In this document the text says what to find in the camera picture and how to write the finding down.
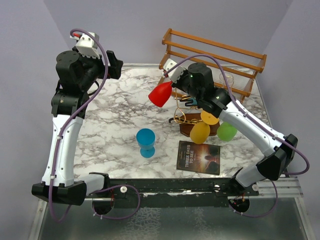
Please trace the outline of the yellow plastic wine glass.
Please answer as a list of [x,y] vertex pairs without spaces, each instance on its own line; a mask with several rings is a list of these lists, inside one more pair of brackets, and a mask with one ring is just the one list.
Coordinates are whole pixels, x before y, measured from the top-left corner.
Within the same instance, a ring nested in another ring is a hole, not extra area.
[[210,135],[211,126],[220,122],[218,117],[204,110],[200,113],[201,121],[194,125],[190,131],[190,139],[195,144],[203,144]]

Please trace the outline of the green plastic wine glass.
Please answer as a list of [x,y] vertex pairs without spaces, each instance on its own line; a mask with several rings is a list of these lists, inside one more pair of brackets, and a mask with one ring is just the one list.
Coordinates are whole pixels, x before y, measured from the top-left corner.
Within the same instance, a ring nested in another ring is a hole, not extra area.
[[237,134],[238,130],[227,122],[223,122],[217,129],[216,135],[224,142],[230,142]]

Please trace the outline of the red plastic wine glass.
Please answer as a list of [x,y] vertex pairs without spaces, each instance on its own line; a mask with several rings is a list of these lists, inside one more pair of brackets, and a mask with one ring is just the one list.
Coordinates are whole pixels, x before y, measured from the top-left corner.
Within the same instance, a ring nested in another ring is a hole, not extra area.
[[172,82],[163,82],[157,85],[148,95],[149,100],[157,107],[162,108],[172,94]]

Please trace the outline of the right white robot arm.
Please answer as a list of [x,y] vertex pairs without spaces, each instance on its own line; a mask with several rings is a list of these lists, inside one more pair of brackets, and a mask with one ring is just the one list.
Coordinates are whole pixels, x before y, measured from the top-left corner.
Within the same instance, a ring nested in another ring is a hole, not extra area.
[[240,196],[248,187],[263,180],[276,181],[283,174],[297,153],[298,139],[293,135],[284,135],[260,121],[251,114],[231,92],[229,84],[225,88],[214,85],[212,70],[203,62],[194,62],[188,67],[168,58],[162,67],[163,76],[168,82],[158,85],[148,96],[156,106],[162,107],[168,100],[172,88],[177,88],[194,98],[197,106],[205,112],[231,124],[263,154],[257,163],[238,170],[228,181],[226,187]]

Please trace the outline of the gold wire wine glass rack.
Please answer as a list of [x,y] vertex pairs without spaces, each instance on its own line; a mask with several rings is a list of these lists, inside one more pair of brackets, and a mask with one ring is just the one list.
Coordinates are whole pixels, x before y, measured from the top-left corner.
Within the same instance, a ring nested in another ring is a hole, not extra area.
[[168,120],[168,123],[178,124],[180,133],[189,137],[194,125],[201,121],[202,109],[198,108],[198,105],[190,105],[192,97],[187,94],[178,93],[177,88],[171,92],[171,96],[176,102],[176,109],[173,117]]

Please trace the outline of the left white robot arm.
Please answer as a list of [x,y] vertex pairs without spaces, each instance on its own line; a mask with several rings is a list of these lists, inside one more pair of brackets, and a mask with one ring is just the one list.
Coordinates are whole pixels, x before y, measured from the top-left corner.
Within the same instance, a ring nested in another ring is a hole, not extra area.
[[59,77],[51,99],[52,141],[46,170],[41,182],[33,184],[31,193],[46,202],[80,206],[89,183],[74,178],[74,158],[82,127],[89,89],[105,74],[102,56],[84,56],[76,49],[56,57]]

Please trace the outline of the light blue plastic wine glass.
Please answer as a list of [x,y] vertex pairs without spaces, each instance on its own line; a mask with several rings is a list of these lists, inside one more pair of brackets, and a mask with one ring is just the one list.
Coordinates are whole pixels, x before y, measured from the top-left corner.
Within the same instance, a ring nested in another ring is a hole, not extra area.
[[197,106],[198,105],[198,103],[197,103],[197,101],[194,99],[194,98],[191,98],[190,99],[190,103],[189,103],[191,106]]

